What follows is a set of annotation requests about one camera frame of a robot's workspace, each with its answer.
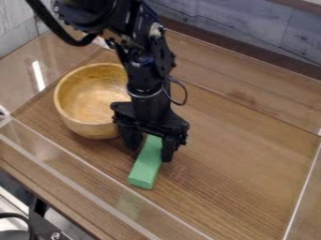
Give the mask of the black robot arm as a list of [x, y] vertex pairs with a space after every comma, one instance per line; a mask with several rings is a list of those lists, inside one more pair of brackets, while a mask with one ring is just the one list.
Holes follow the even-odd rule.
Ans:
[[106, 31], [104, 39], [126, 72], [128, 101], [113, 102], [112, 121], [129, 150], [142, 135], [160, 139], [160, 160], [169, 162], [187, 143], [189, 123], [173, 112], [183, 105], [171, 97], [171, 76], [176, 67], [165, 28], [145, 0], [25, 0], [52, 33], [69, 45], [82, 47]]

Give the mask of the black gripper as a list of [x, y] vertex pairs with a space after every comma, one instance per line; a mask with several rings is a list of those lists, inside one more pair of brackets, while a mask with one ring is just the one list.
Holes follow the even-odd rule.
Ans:
[[180, 144], [187, 143], [188, 123], [172, 111], [171, 101], [164, 94], [155, 97], [132, 97], [130, 101], [116, 101], [109, 105], [113, 110], [112, 121], [118, 126], [126, 148], [134, 151], [142, 141], [142, 133], [161, 140], [161, 161], [171, 162]]

